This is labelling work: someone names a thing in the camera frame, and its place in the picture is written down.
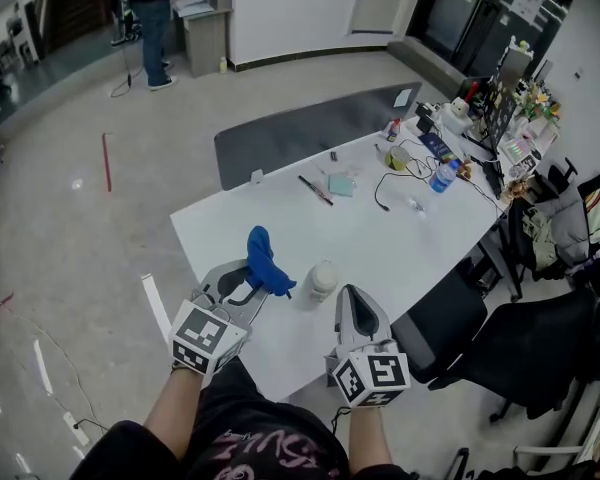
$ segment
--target gray floor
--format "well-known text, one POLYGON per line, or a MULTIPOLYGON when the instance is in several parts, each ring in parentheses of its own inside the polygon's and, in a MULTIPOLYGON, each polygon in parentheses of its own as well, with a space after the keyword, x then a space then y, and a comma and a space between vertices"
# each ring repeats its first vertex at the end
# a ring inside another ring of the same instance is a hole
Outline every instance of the gray floor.
MULTIPOLYGON (((77 419, 90 417, 72 366, 36 326, 75 365, 102 424, 143 421, 148 414, 170 361, 140 278, 154 275, 172 318, 195 285, 169 215, 220 190, 217 132, 352 92, 422 81, 385 53, 199 79, 188 77, 183 65, 176 62, 181 79, 169 90, 151 93, 139 77, 127 96, 111 100, 118 77, 3 137, 9 144, 0 166, 0 300, 14 296, 0 309, 0 479, 19 472, 16 453, 42 479, 67 478, 78 463, 78 443, 62 415, 69 410, 77 419), (103 169, 104 132, 110 134, 111 193, 103 169), (42 388, 36 339, 53 396, 42 388)), ((424 83, 419 100, 443 97, 424 83)), ((565 286, 530 283, 525 290, 529 298, 545 298, 565 286)), ((490 307, 506 297, 497 290, 490 307)), ((292 401, 325 421, 339 405, 335 392, 319 383, 292 401)), ((528 422, 514 412, 490 428, 486 417, 498 403, 468 383, 437 393, 414 386, 386 412, 396 462, 441 476, 456 449, 469 446, 478 469, 510 465, 512 446, 541 442, 555 416, 528 422)), ((92 427, 86 432, 92 440, 99 436, 92 427)))

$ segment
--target pen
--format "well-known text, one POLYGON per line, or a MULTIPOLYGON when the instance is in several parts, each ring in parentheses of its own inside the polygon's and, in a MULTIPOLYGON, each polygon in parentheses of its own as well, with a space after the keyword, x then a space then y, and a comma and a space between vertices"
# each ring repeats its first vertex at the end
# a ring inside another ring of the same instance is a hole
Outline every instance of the pen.
POLYGON ((309 187, 311 190, 313 190, 313 193, 316 194, 320 199, 322 199, 325 203, 327 203, 329 206, 333 206, 333 201, 327 199, 326 197, 324 197, 320 191, 313 185, 313 183, 308 182, 306 179, 304 179, 302 176, 298 176, 298 178, 300 179, 300 181, 302 183, 304 183, 307 187, 309 187))

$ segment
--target white wall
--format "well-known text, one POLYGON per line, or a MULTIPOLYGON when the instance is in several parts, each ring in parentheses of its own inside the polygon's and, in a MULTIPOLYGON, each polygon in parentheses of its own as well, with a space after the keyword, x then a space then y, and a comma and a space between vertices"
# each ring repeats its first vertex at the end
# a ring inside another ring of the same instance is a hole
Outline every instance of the white wall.
POLYGON ((9 5, 0 11, 0 41, 9 39, 7 20, 13 16, 13 6, 9 5))
POLYGON ((545 58, 554 63, 547 85, 563 104, 551 157, 564 165, 568 156, 585 181, 600 172, 600 0, 573 1, 545 58))
POLYGON ((348 46, 385 46, 391 35, 347 29, 355 0, 234 0, 229 58, 236 64, 348 46))

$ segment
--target black and white marker cube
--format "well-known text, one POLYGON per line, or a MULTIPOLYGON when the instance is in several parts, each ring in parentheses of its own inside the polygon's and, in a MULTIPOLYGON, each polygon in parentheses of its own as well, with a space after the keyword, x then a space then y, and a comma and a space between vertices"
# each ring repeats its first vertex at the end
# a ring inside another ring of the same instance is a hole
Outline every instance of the black and white marker cube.
POLYGON ((202 375, 213 375, 237 356, 249 333, 185 300, 169 332, 173 358, 202 375))
POLYGON ((333 377, 349 407, 384 407, 411 387, 406 354, 350 352, 333 377))

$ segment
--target person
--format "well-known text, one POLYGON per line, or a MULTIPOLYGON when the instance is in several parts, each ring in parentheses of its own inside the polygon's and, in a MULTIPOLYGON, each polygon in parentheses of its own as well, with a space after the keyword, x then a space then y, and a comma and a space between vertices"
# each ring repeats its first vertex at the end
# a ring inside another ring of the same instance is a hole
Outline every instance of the person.
POLYGON ((13 16, 7 20, 7 33, 11 37, 16 37, 20 32, 22 32, 22 20, 18 15, 19 10, 20 6, 18 4, 14 5, 13 16))
POLYGON ((237 357, 201 390, 176 363, 144 425, 117 423, 72 480, 408 480, 393 465, 381 409, 351 411, 349 458, 309 411, 266 400, 237 357))
POLYGON ((118 21, 117 37, 111 40, 111 47, 116 48, 126 43, 127 41, 135 41, 138 35, 134 34, 133 29, 133 14, 131 11, 124 12, 120 4, 120 0, 109 0, 109 7, 114 18, 118 21))
POLYGON ((163 64, 164 37, 171 19, 170 0, 129 0, 142 25, 142 61, 149 89, 157 91, 176 83, 163 64))

